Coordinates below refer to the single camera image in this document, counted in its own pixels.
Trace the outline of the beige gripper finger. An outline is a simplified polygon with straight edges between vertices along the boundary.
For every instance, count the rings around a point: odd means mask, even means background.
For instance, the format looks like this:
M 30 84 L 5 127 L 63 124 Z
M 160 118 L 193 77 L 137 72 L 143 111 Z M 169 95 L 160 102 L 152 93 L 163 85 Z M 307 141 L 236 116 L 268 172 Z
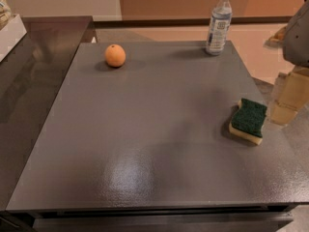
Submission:
M 269 120 L 288 125 L 309 102 L 309 69 L 295 66 L 288 74 L 278 74 L 269 103 Z

